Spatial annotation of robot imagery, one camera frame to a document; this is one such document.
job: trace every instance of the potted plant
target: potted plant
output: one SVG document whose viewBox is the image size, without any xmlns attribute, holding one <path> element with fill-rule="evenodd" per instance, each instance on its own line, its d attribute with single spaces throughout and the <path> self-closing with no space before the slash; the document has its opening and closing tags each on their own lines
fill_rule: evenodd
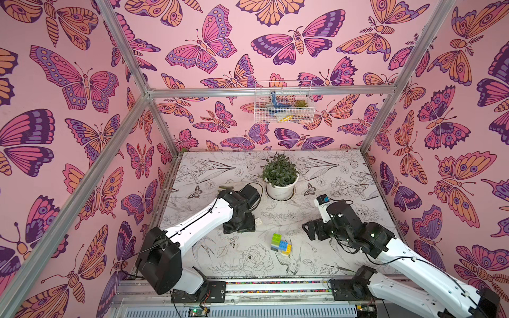
<svg viewBox="0 0 509 318">
<path fill-rule="evenodd" d="M 268 184 L 267 194 L 278 200 L 288 200 L 293 195 L 293 187 L 299 180 L 295 164 L 284 154 L 276 154 L 263 167 L 263 180 Z"/>
</svg>

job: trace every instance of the white flower pot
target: white flower pot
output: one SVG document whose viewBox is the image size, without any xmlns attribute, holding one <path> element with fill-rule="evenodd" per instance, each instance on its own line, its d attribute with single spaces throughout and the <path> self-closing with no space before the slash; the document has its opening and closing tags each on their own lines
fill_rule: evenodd
<svg viewBox="0 0 509 318">
<path fill-rule="evenodd" d="M 269 197 L 271 197 L 274 200 L 278 201 L 285 201 L 292 197 L 293 194 L 293 187 L 295 184 L 299 181 L 299 173 L 297 173 L 297 178 L 295 179 L 294 183 L 289 184 L 284 187 L 279 186 L 272 186 L 272 184 L 267 183 L 267 194 Z"/>
</svg>

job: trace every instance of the vent grille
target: vent grille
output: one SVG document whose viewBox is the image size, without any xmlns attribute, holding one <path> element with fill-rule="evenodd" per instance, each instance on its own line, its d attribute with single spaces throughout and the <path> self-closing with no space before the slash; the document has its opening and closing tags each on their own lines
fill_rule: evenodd
<svg viewBox="0 0 509 318">
<path fill-rule="evenodd" d="M 189 307 L 179 308 L 182 318 L 187 317 Z M 173 307 L 128 308 L 124 318 L 174 318 Z M 213 318 L 340 318 L 357 317 L 355 305 L 278 305 L 278 306 L 211 306 L 208 317 Z"/>
</svg>

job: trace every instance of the butterfly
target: butterfly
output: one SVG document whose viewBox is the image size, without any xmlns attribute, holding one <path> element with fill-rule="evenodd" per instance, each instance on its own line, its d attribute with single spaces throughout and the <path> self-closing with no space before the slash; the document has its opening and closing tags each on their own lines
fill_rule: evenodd
<svg viewBox="0 0 509 318">
<path fill-rule="evenodd" d="M 322 72 L 318 72 L 323 80 L 316 75 L 310 73 L 299 73 L 297 80 L 299 86 L 344 86 L 353 85 L 353 76 L 357 69 L 352 65 L 352 60 L 348 57 L 342 58 L 332 70 L 329 77 L 330 69 L 327 69 L 327 76 L 323 76 Z M 315 102 L 321 100 L 323 95 L 313 95 Z"/>
<path fill-rule="evenodd" d="M 509 280 L 509 276 L 505 274 L 488 274 L 488 271 L 502 271 L 509 267 L 509 251 L 506 249 L 497 249 L 491 251 L 484 246 L 473 245 L 472 251 L 466 246 L 457 246 L 456 252 L 463 257 L 460 263 L 464 266 L 455 264 L 454 270 L 458 275 L 474 286 L 478 290 L 483 288 L 491 289 L 485 282 L 491 283 L 493 289 L 502 298 L 509 298 L 496 282 L 504 283 Z M 502 306 L 499 307 L 498 317 L 505 317 Z"/>
<path fill-rule="evenodd" d="M 188 198 L 188 199 L 192 199 L 192 198 L 194 198 L 194 197 L 199 198 L 199 197 L 200 197 L 200 194 L 202 194 L 202 193 L 203 193 L 203 191 L 202 191 L 202 190 L 200 190 L 200 186 L 196 186 L 196 187 L 194 188 L 194 192 L 193 192 L 193 193 L 191 193 L 191 194 L 190 194 L 187 198 Z"/>
<path fill-rule="evenodd" d="M 428 183 L 428 177 L 426 177 L 426 173 L 424 169 L 420 165 L 420 163 L 415 159 L 415 157 L 410 153 L 414 152 L 412 145 L 410 144 L 410 140 L 412 139 L 414 125 L 414 112 L 413 110 L 409 111 L 405 121 L 401 124 L 401 128 L 397 128 L 394 133 L 394 140 L 397 144 L 402 146 L 394 152 L 395 156 L 403 156 L 400 162 L 400 172 L 405 177 L 410 175 L 412 178 L 416 179 L 422 184 Z"/>
<path fill-rule="evenodd" d="M 149 110 L 144 110 L 138 120 L 136 120 L 136 125 L 133 129 L 131 129 L 130 133 L 133 133 L 136 130 L 136 126 L 140 129 L 144 128 L 145 137 L 147 141 L 152 144 L 152 140 L 150 139 L 150 132 L 152 131 L 152 124 L 154 123 L 154 116 Z"/>
<path fill-rule="evenodd" d="M 147 236 L 147 232 L 149 231 L 149 226 L 148 224 L 143 224 L 142 225 L 142 229 L 140 230 L 140 232 L 142 233 L 142 240 L 145 239 L 145 236 Z"/>
<path fill-rule="evenodd" d="M 172 153 L 171 153 L 171 151 L 169 150 L 168 147 L 166 147 L 162 143 L 158 143 L 157 144 L 157 150 L 161 154 L 161 162 L 162 162 L 162 164 L 166 165 L 168 162 L 171 163 L 173 161 Z"/>
<path fill-rule="evenodd" d="M 495 76 L 505 83 L 509 84 L 509 75 L 507 68 L 509 67 L 509 42 L 502 46 L 499 53 L 495 56 L 488 74 Z M 502 101 L 494 109 L 495 112 L 501 112 L 509 109 L 509 86 L 499 82 L 498 80 L 484 78 L 477 84 L 477 91 L 480 92 L 480 98 L 477 105 L 484 107 Z M 496 131 L 501 137 L 501 141 L 509 144 L 509 130 L 507 123 L 509 122 L 509 112 L 504 113 L 495 119 L 489 126 L 489 129 Z"/>
<path fill-rule="evenodd" d="M 430 5 L 424 5 L 417 10 L 408 9 L 408 5 L 401 1 L 396 4 L 396 0 L 371 0 L 371 8 L 376 19 L 380 24 L 398 24 L 410 21 L 422 14 Z M 359 54 L 367 50 L 368 54 L 377 52 L 383 53 L 383 60 L 387 61 L 390 56 L 390 44 L 380 34 L 392 34 L 394 29 L 388 25 L 377 25 L 376 20 L 369 16 L 370 27 L 362 29 L 361 33 L 376 31 L 361 35 L 355 39 L 345 42 L 336 48 L 336 51 Z"/>
<path fill-rule="evenodd" d="M 80 303 L 85 303 L 85 288 L 79 279 L 91 280 L 102 274 L 106 267 L 106 254 L 104 254 L 104 250 L 106 248 L 107 239 L 108 225 L 104 225 L 95 234 L 83 256 L 83 260 L 77 272 L 74 272 L 76 268 L 75 264 L 74 268 L 66 276 L 59 274 L 53 275 L 41 280 L 41 283 L 55 276 L 67 278 L 69 281 L 28 298 L 21 304 L 15 317 L 62 317 L 65 314 L 69 302 L 69 292 L 71 289 L 74 298 Z M 79 255 L 83 246 L 84 244 L 78 250 L 76 257 Z"/>
<path fill-rule="evenodd" d="M 431 41 L 430 46 L 429 46 L 430 49 L 435 48 L 433 45 L 433 42 L 436 39 L 437 39 L 437 37 L 434 37 L 433 40 Z M 413 36 L 413 40 L 405 42 L 405 44 L 406 45 L 415 45 L 418 40 L 419 40 L 419 34 L 416 33 Z M 412 52 L 413 48 L 414 48 L 413 46 L 406 47 L 406 48 L 399 50 L 396 54 L 394 54 L 392 60 L 389 62 L 388 69 L 395 70 L 396 68 L 402 67 L 405 64 L 408 56 Z M 422 56 L 422 58 L 420 59 L 419 65 L 417 65 L 417 68 L 415 69 L 415 76 L 420 77 L 424 73 L 426 68 L 428 67 L 429 62 L 430 62 L 430 50 L 427 49 L 426 52 L 424 53 L 424 55 Z"/>
<path fill-rule="evenodd" d="M 259 87 L 253 76 L 255 69 L 251 65 L 251 60 L 247 54 L 244 54 L 237 64 L 235 70 L 229 73 L 229 78 L 206 78 L 200 81 L 211 89 L 234 89 L 234 88 L 254 88 Z"/>
<path fill-rule="evenodd" d="M 494 25 L 507 13 L 509 13 L 509 2 L 507 1 L 489 4 L 479 14 L 473 10 L 464 17 L 458 16 L 458 7 L 455 7 L 451 19 L 453 31 L 465 40 L 472 39 L 468 43 L 461 39 L 452 40 L 449 43 L 450 46 L 459 50 L 446 52 L 438 56 L 431 62 L 427 71 L 429 72 L 435 66 L 438 66 L 443 73 L 449 71 L 449 78 L 453 81 L 469 86 L 472 83 L 472 71 L 467 56 L 462 49 L 464 48 L 470 56 L 473 56 L 474 51 L 468 44 L 474 44 L 482 39 L 483 35 L 477 35 Z"/>
<path fill-rule="evenodd" d="M 55 118 L 48 109 L 34 109 L 7 122 L 0 130 L 0 146 L 17 146 L 0 151 L 0 172 L 12 174 L 9 159 L 30 177 L 36 177 L 42 164 L 51 162 L 53 151 L 45 147 L 25 146 L 53 142 Z"/>
<path fill-rule="evenodd" d="M 382 124 L 382 128 L 380 128 L 380 131 L 375 136 L 375 143 L 382 147 L 386 153 L 389 153 L 390 151 L 390 142 L 389 137 L 387 136 L 387 134 L 390 133 L 390 129 L 387 128 L 389 128 L 392 122 L 396 119 L 396 114 L 396 110 L 394 110 L 387 115 L 385 122 Z"/>
<path fill-rule="evenodd" d="M 145 194 L 140 193 L 142 196 L 137 194 L 130 194 L 122 199 L 120 204 L 122 210 L 127 212 L 127 215 L 134 215 L 134 221 L 138 225 L 143 221 L 144 212 L 151 214 L 154 211 L 154 198 L 157 192 L 157 180 L 153 180 Z"/>
<path fill-rule="evenodd" d="M 407 221 L 405 221 L 405 223 L 401 223 L 400 221 L 398 221 L 398 226 L 400 227 L 400 230 L 403 233 L 403 235 L 406 235 L 408 233 L 408 229 L 410 227 L 408 226 Z"/>
<path fill-rule="evenodd" d="M 329 107 L 330 103 L 327 105 L 327 108 L 325 110 L 321 111 L 321 114 L 314 114 L 313 121 L 311 121 L 309 124 L 303 125 L 304 129 L 312 130 L 315 128 L 318 128 L 320 123 L 323 121 L 329 126 L 332 127 L 332 119 L 329 117 L 337 118 L 337 119 L 346 119 L 350 117 L 353 114 L 353 105 L 359 98 L 359 94 L 350 94 L 347 97 L 343 98 L 340 102 L 338 102 L 336 105 L 334 105 L 330 111 L 327 111 L 327 108 Z"/>
<path fill-rule="evenodd" d="M 222 149 L 219 149 L 219 146 L 215 143 L 211 142 L 210 140 L 206 140 L 207 143 L 207 150 L 208 151 L 222 151 Z"/>
<path fill-rule="evenodd" d="M 67 192 L 73 193 L 76 190 L 78 184 L 81 182 L 85 174 L 80 169 L 76 168 L 72 164 L 67 163 L 65 170 L 62 171 L 65 176 L 64 183 L 67 186 Z M 101 183 L 96 186 L 89 198 L 85 202 L 85 206 L 81 208 L 79 212 L 79 222 L 74 227 L 79 228 L 82 221 L 88 220 L 88 218 L 94 216 L 97 210 L 101 211 L 102 214 L 111 214 L 115 218 L 113 209 L 117 206 L 117 194 L 120 192 L 120 187 L 124 180 L 124 169 L 122 167 L 117 168 L 113 171 L 106 182 L 104 176 L 102 177 Z"/>
<path fill-rule="evenodd" d="M 77 48 L 88 50 L 90 47 L 90 39 L 86 37 L 92 33 L 97 27 L 99 19 L 95 13 L 88 9 L 79 7 L 66 7 L 56 10 L 53 6 L 54 2 L 44 4 L 44 12 L 46 17 L 46 30 L 49 39 L 56 47 L 59 40 L 59 25 L 67 35 L 67 38 Z M 24 23 L 36 22 L 42 14 L 42 1 L 19 0 L 19 1 L 1 1 L 0 6 L 13 19 Z"/>
<path fill-rule="evenodd" d="M 481 181 L 484 181 L 493 187 L 493 191 L 491 193 L 501 198 L 502 200 L 509 201 L 509 180 L 502 180 L 499 183 L 487 179 L 481 179 Z M 499 209 L 509 211 L 509 207 L 500 207 Z M 490 236 L 492 238 L 509 235 L 509 218 L 505 218 L 498 222 L 498 226 L 500 227 L 500 231 L 496 234 L 491 234 Z"/>
<path fill-rule="evenodd" d="M 446 123 L 445 120 L 456 118 L 445 118 L 447 113 L 445 111 L 453 100 L 456 86 L 446 86 L 444 90 L 434 92 L 431 102 L 427 102 L 421 107 L 417 116 L 420 122 L 433 121 L 426 126 L 426 129 L 433 128 L 431 132 L 424 138 L 426 147 L 430 149 L 438 149 L 442 145 L 452 149 L 459 141 L 465 141 L 470 134 L 470 129 L 467 127 L 455 124 Z"/>
<path fill-rule="evenodd" d="M 262 121 L 254 124 L 249 132 L 244 133 L 244 136 L 237 135 L 238 137 L 226 138 L 220 144 L 223 147 L 240 148 L 249 151 L 255 148 L 255 143 L 266 144 L 270 142 L 269 137 L 267 137 L 268 132 L 269 123 Z"/>
<path fill-rule="evenodd" d="M 162 172 L 160 167 L 157 167 L 157 177 L 159 179 L 159 189 L 162 190 L 164 186 L 164 181 L 166 180 L 166 174 Z"/>
<path fill-rule="evenodd" d="M 157 68 L 150 64 L 149 62 L 142 59 L 140 56 L 143 56 L 144 52 L 159 52 L 161 49 L 157 46 L 148 43 L 147 41 L 141 40 L 141 39 L 135 39 L 134 32 L 131 30 L 131 27 L 127 24 L 126 19 L 124 16 L 120 13 L 116 13 L 117 20 L 120 24 L 120 27 L 124 31 L 124 35 L 127 39 L 127 42 L 129 43 L 129 46 L 132 50 L 132 53 L 134 55 L 134 58 L 136 59 L 136 62 L 138 62 L 138 65 L 142 69 L 157 71 Z M 111 40 L 111 43 L 113 44 L 113 50 L 111 51 L 111 66 L 115 67 L 117 64 L 122 61 L 122 64 L 125 63 L 124 57 L 122 56 L 122 52 L 119 50 L 119 46 L 117 42 L 115 41 L 113 35 L 111 34 L 108 25 L 106 24 L 106 21 L 104 21 L 104 26 L 106 27 L 106 30 L 108 31 L 109 39 Z M 131 78 L 131 71 L 126 65 L 126 80 L 129 81 Z"/>
<path fill-rule="evenodd" d="M 28 217 L 26 218 L 25 240 L 21 240 L 17 222 L 14 223 L 14 226 L 18 230 L 17 241 L 10 241 L 4 236 L 0 236 L 0 239 L 16 244 L 17 252 L 23 256 L 23 260 L 26 260 L 32 252 L 31 249 L 35 248 L 59 212 L 60 208 L 53 205 L 53 199 L 39 195 L 34 204 L 32 204 Z M 66 251 L 66 246 L 68 244 L 67 238 L 68 235 L 64 237 L 55 253 L 53 253 L 52 258 L 56 258 Z M 0 296 L 20 267 L 21 262 L 15 250 L 0 246 Z"/>
<path fill-rule="evenodd" d="M 197 45 L 186 44 L 174 48 L 166 56 L 166 61 L 171 66 L 180 65 L 186 69 L 197 66 L 210 74 L 217 67 L 217 60 L 214 56 L 218 55 L 226 59 L 237 52 L 227 37 L 232 30 L 232 26 L 228 22 L 229 12 L 222 5 L 212 9 L 203 22 L 203 41 L 198 39 Z"/>
<path fill-rule="evenodd" d="M 0 64 L 0 76 L 11 74 L 18 65 L 18 55 L 0 47 Z M 13 90 L 8 78 L 0 77 L 0 106 L 11 104 L 11 98 L 15 96 Z"/>
<path fill-rule="evenodd" d="M 413 190 L 400 186 L 401 181 L 398 181 L 392 174 L 389 166 L 385 162 L 380 162 L 380 181 L 385 195 L 390 193 L 394 197 L 394 206 L 400 208 L 401 212 L 417 209 L 422 205 L 422 200 Z"/>
<path fill-rule="evenodd" d="M 185 4 L 200 13 L 203 13 L 200 4 L 196 0 L 182 0 Z M 182 8 L 179 0 L 161 0 L 157 2 L 147 0 L 128 0 L 125 9 L 141 16 L 150 16 L 156 18 L 160 16 L 168 8 L 169 10 L 161 17 L 161 23 L 167 26 L 178 26 L 182 21 Z"/>
<path fill-rule="evenodd" d="M 315 195 L 316 188 L 311 185 L 311 183 L 307 183 L 307 190 L 304 192 L 304 195 Z"/>
<path fill-rule="evenodd" d="M 417 84 L 412 84 L 412 78 L 410 78 L 408 83 L 405 85 L 405 89 L 403 89 L 403 92 L 401 93 L 400 102 L 405 99 L 403 102 L 403 109 L 407 109 L 410 105 L 412 105 L 412 101 L 418 100 L 426 94 L 426 89 L 424 87 L 412 88 L 414 85 Z"/>
<path fill-rule="evenodd" d="M 437 242 L 434 241 L 442 229 L 442 210 L 432 205 L 428 211 L 424 211 L 422 218 L 412 218 L 412 228 L 419 236 L 419 239 L 414 241 L 414 251 L 445 271 L 444 262 L 435 249 L 438 248 Z"/>
<path fill-rule="evenodd" d="M 392 74 L 391 76 L 389 76 L 389 78 L 387 78 L 387 76 L 385 76 L 385 74 L 382 74 L 382 76 L 385 77 L 385 79 L 382 79 L 380 76 L 378 76 L 375 73 L 366 73 L 366 74 L 364 74 L 362 79 L 364 80 L 364 84 L 366 84 L 366 85 L 394 85 L 394 83 L 398 79 L 397 73 Z"/>
<path fill-rule="evenodd" d="M 366 108 L 366 111 L 364 112 L 364 119 L 357 118 L 357 120 L 359 121 L 358 123 L 346 124 L 346 125 L 339 126 L 337 128 L 337 131 L 343 130 L 345 133 L 347 133 L 347 134 L 350 133 L 354 136 L 366 135 L 367 129 L 369 127 L 371 127 L 371 124 L 373 123 L 373 121 L 375 120 L 375 117 L 378 114 L 377 104 L 370 104 Z"/>
<path fill-rule="evenodd" d="M 269 87 L 287 87 L 287 83 L 285 82 L 285 79 L 281 77 L 281 75 L 272 73 L 270 74 L 270 80 L 269 80 Z M 285 102 L 288 102 L 289 104 L 292 104 L 295 102 L 295 95 L 289 95 L 289 96 L 277 96 L 278 98 L 284 100 Z M 241 110 L 248 112 L 250 114 L 255 113 L 255 103 L 248 103 L 245 105 L 242 105 L 240 107 Z"/>
<path fill-rule="evenodd" d="M 132 230 L 126 221 L 120 224 L 119 234 L 117 235 L 117 261 L 113 260 L 113 266 L 110 270 L 113 274 L 109 278 L 106 287 L 99 300 L 96 318 L 103 318 L 108 312 L 113 298 L 117 294 L 117 286 L 120 282 L 127 278 L 125 269 L 129 265 L 127 260 L 134 256 L 134 245 L 136 244 L 136 236 L 132 236 Z"/>
<path fill-rule="evenodd" d="M 92 99 L 92 106 L 96 111 L 108 112 L 108 97 L 115 95 L 115 89 L 119 85 L 115 74 L 99 71 L 90 77 L 88 72 L 81 76 L 66 59 L 36 45 L 32 45 L 30 58 L 42 67 L 47 80 L 63 87 L 62 93 L 69 109 L 85 109 L 87 100 Z"/>
<path fill-rule="evenodd" d="M 185 89 L 186 86 L 176 78 L 173 78 L 167 74 L 162 73 L 161 77 L 170 90 L 178 90 Z M 189 102 L 201 102 L 206 100 L 208 97 L 172 97 L 165 99 L 165 102 L 157 104 L 159 111 L 163 114 L 174 114 L 175 116 L 184 116 L 189 119 L 189 122 L 192 123 L 194 121 L 192 114 L 189 110 L 185 109 L 183 106 L 190 107 L 191 104 Z"/>
<path fill-rule="evenodd" d="M 285 14 L 299 13 L 304 0 L 240 0 L 237 8 L 249 13 L 256 12 L 257 20 L 266 26 L 279 25 Z"/>
<path fill-rule="evenodd" d="M 315 150 L 317 147 L 322 148 L 334 142 L 334 139 L 330 137 L 319 136 L 308 138 L 307 135 L 302 134 L 301 136 L 295 131 L 286 128 L 276 128 L 274 129 L 274 134 L 277 140 L 281 140 L 277 144 L 287 149 L 296 145 L 301 147 L 301 150 Z"/>
<path fill-rule="evenodd" d="M 295 49 L 299 54 L 304 54 L 304 46 L 312 57 L 317 57 L 323 50 L 332 47 L 332 41 L 319 37 L 333 38 L 336 36 L 345 20 L 345 11 L 338 9 L 325 13 L 311 22 L 302 32 L 298 31 L 302 26 L 293 31 L 293 36 L 286 34 L 268 34 L 254 39 L 251 42 L 253 50 L 271 58 L 275 65 L 283 63 L 295 63 Z"/>
<path fill-rule="evenodd" d="M 200 117 L 204 121 L 192 125 L 194 128 L 198 129 L 207 129 L 210 132 L 215 132 L 219 130 L 222 133 L 228 133 L 228 129 L 230 126 L 237 126 L 237 122 L 232 119 L 233 114 L 226 110 L 225 106 L 221 102 L 216 102 L 215 112 L 216 115 L 210 110 L 207 109 L 210 117 Z"/>
<path fill-rule="evenodd" d="M 192 137 L 189 129 L 181 130 L 178 139 L 175 135 L 173 135 L 173 138 L 175 139 L 175 147 L 177 147 L 178 152 L 181 152 L 182 149 L 189 150 L 199 145 L 198 140 Z"/>
<path fill-rule="evenodd" d="M 460 220 L 467 222 L 470 227 L 479 228 L 479 219 L 475 209 L 461 189 L 465 190 L 463 186 L 466 183 L 474 183 L 464 182 L 465 179 L 473 178 L 486 170 L 496 158 L 497 156 L 490 154 L 489 151 L 468 153 L 458 159 L 451 156 L 440 160 L 438 156 L 435 156 L 435 159 L 438 160 L 438 173 L 442 176 L 442 180 L 437 181 L 437 185 L 434 187 L 435 191 L 428 194 L 436 194 L 442 203 L 449 204 L 449 208 Z"/>
<path fill-rule="evenodd" d="M 137 146 L 138 151 L 130 144 L 126 144 L 127 153 L 131 156 L 131 167 L 135 169 L 134 174 L 136 178 L 141 178 L 145 175 L 149 177 L 149 168 L 152 166 L 152 156 L 154 155 L 154 146 L 150 147 L 147 151 L 147 145 L 144 145 L 143 151 L 139 144 Z"/>
<path fill-rule="evenodd" d="M 77 119 L 66 118 L 65 122 L 67 123 L 67 127 L 69 127 L 74 134 L 76 141 L 80 145 L 85 146 L 85 153 L 89 159 L 90 168 L 99 157 L 101 151 L 111 140 L 113 134 L 120 127 L 120 115 L 113 115 L 104 126 L 104 129 L 99 129 L 99 127 L 95 125 L 99 132 Z"/>
</svg>

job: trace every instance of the yellow object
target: yellow object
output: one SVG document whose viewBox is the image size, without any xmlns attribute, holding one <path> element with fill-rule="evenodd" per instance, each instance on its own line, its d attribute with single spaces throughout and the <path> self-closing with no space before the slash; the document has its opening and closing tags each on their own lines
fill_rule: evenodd
<svg viewBox="0 0 509 318">
<path fill-rule="evenodd" d="M 295 107 L 307 107 L 307 102 L 305 100 L 296 100 L 294 103 Z"/>
<path fill-rule="evenodd" d="M 290 256 L 290 252 L 291 251 L 292 251 L 292 245 L 288 244 L 287 250 L 286 251 L 281 251 L 281 254 L 283 254 L 285 256 Z"/>
<path fill-rule="evenodd" d="M 283 118 L 283 119 L 281 119 L 280 121 L 278 121 L 278 123 L 287 122 L 287 121 L 289 121 L 290 119 L 292 119 L 292 115 L 288 115 L 288 116 L 286 116 L 285 118 Z"/>
</svg>

